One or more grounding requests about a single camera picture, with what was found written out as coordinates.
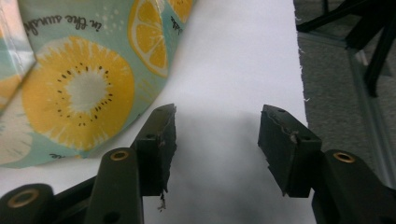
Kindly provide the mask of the teal yellow fruit-print bag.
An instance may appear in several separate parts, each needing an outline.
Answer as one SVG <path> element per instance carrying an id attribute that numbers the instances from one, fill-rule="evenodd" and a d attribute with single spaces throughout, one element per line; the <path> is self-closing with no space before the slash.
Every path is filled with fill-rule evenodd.
<path id="1" fill-rule="evenodd" d="M 196 0 L 0 0 L 0 167 L 86 157 L 163 89 Z"/>

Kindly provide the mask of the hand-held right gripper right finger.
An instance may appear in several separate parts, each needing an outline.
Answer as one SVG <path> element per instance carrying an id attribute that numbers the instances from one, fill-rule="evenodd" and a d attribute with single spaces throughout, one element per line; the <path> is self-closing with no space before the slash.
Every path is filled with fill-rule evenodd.
<path id="1" fill-rule="evenodd" d="M 321 140 L 285 109 L 264 105 L 258 146 L 282 194 L 307 198 Z"/>

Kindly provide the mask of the metal floor rail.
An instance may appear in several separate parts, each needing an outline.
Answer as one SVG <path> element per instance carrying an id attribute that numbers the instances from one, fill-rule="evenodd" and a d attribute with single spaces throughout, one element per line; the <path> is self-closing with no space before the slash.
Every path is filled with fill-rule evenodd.
<path id="1" fill-rule="evenodd" d="M 344 40 L 333 35 L 312 32 L 298 33 L 298 36 L 304 40 L 338 47 L 346 51 L 365 131 L 371 145 L 375 172 L 385 185 L 396 189 L 396 148 L 392 144 L 389 128 L 378 99 L 369 95 L 363 82 L 365 68 L 368 66 L 364 51 L 348 47 Z"/>

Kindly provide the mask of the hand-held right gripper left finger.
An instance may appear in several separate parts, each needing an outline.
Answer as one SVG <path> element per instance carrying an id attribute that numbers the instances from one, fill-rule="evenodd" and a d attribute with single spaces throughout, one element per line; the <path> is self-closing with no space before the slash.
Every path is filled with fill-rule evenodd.
<path id="1" fill-rule="evenodd" d="M 164 194 L 172 159 L 177 150 L 176 112 L 174 104 L 155 108 L 132 143 L 136 151 L 140 193 L 142 196 L 159 196 L 160 211 L 166 208 Z"/>

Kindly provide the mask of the black metal stand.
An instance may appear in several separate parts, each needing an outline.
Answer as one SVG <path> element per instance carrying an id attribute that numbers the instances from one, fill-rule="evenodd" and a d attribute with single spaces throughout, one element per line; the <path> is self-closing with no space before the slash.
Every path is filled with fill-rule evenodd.
<path id="1" fill-rule="evenodd" d="M 396 39 L 396 0 L 343 0 L 334 10 L 298 24 L 298 32 L 309 33 L 347 15 L 358 15 L 361 19 L 346 36 L 346 46 L 350 49 L 364 47 L 381 33 L 375 52 L 363 76 L 363 82 L 370 96 L 377 96 L 377 81 Z"/>

